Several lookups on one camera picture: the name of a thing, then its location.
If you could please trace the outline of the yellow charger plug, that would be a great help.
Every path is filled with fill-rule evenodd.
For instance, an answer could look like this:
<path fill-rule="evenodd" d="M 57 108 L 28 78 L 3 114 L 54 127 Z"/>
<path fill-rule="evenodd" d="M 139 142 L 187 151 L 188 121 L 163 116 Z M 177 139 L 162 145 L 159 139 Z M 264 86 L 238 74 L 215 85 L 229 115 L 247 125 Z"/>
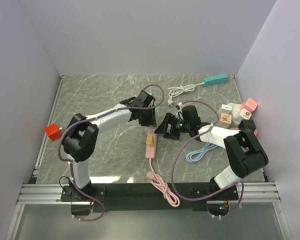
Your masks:
<path fill-rule="evenodd" d="M 156 139 L 152 135 L 148 135 L 146 138 L 146 145 L 150 148 L 153 148 L 155 146 Z"/>

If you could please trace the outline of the light blue power strip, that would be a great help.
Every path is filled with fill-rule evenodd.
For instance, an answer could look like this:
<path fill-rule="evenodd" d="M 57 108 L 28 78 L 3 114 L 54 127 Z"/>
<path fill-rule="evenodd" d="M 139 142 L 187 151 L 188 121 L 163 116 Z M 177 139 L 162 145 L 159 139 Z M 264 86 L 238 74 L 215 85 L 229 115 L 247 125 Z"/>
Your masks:
<path fill-rule="evenodd" d="M 199 162 L 206 153 L 208 153 L 209 151 L 217 148 L 218 146 L 216 144 L 212 144 L 212 143 L 206 143 L 204 145 L 204 147 L 195 150 L 195 151 L 191 151 L 189 153 L 186 154 L 185 159 L 188 163 L 197 163 Z"/>

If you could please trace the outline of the peach cartoon charger plug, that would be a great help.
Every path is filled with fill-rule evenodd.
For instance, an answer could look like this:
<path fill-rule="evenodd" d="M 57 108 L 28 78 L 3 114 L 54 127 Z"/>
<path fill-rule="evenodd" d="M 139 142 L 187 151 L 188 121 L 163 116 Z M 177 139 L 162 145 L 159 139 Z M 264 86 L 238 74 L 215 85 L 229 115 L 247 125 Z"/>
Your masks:
<path fill-rule="evenodd" d="M 220 128 L 228 129 L 231 123 L 232 123 L 232 115 L 228 113 L 221 113 L 217 126 Z"/>

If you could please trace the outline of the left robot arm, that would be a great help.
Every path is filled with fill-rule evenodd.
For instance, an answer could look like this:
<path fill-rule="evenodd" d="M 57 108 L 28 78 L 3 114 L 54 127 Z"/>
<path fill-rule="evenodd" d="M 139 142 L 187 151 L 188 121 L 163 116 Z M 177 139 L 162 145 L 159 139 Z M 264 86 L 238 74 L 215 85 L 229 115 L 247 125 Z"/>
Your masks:
<path fill-rule="evenodd" d="M 138 96 L 93 115 L 74 115 L 60 139 L 57 154 L 70 165 L 69 186 L 78 201 L 95 196 L 89 176 L 88 159 L 95 150 L 98 134 L 137 120 L 143 127 L 155 127 L 155 98 L 142 89 Z"/>

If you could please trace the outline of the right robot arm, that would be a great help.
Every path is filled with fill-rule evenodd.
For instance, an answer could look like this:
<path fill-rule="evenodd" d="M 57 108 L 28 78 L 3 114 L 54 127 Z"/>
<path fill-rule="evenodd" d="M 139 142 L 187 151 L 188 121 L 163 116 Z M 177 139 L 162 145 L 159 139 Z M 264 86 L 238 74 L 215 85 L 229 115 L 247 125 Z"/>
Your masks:
<path fill-rule="evenodd" d="M 222 172 L 210 180 L 208 193 L 199 197 L 199 200 L 211 197 L 222 199 L 227 194 L 227 189 L 268 165 L 269 158 L 255 135 L 252 120 L 242 120 L 238 130 L 231 130 L 214 123 L 202 122 L 194 105 L 182 107 L 181 112 L 181 120 L 168 112 L 155 129 L 155 134 L 162 135 L 165 139 L 178 140 L 182 133 L 187 133 L 193 141 L 225 149 L 229 162 Z"/>

